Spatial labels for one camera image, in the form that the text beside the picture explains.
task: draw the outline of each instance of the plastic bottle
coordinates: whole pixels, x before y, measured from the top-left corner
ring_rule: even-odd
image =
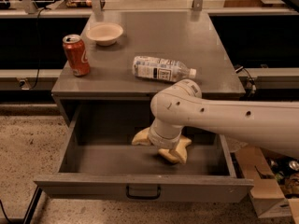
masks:
[[[135,56],[133,74],[136,77],[177,82],[183,78],[195,78],[196,70],[184,63],[150,56]]]

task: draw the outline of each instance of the bottle cap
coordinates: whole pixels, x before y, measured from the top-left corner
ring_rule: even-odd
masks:
[[[196,70],[190,69],[189,78],[195,78],[196,77]]]

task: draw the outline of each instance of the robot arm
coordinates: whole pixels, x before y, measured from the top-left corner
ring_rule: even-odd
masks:
[[[299,158],[299,103],[205,100],[185,79],[157,93],[150,107],[149,140],[157,147],[174,148],[190,126]]]

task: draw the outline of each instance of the drawer handle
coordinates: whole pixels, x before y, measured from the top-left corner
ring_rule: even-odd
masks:
[[[126,188],[126,195],[128,198],[130,199],[138,199],[138,200],[155,200],[155,199],[158,199],[160,198],[160,195],[161,195],[161,188],[158,186],[157,187],[157,194],[154,195],[154,196],[135,196],[135,195],[131,195],[130,194],[130,187],[127,186]]]

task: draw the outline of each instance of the white bowl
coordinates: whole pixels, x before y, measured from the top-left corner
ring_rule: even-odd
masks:
[[[114,44],[123,33],[123,29],[116,23],[101,22],[86,32],[86,36],[100,46]]]

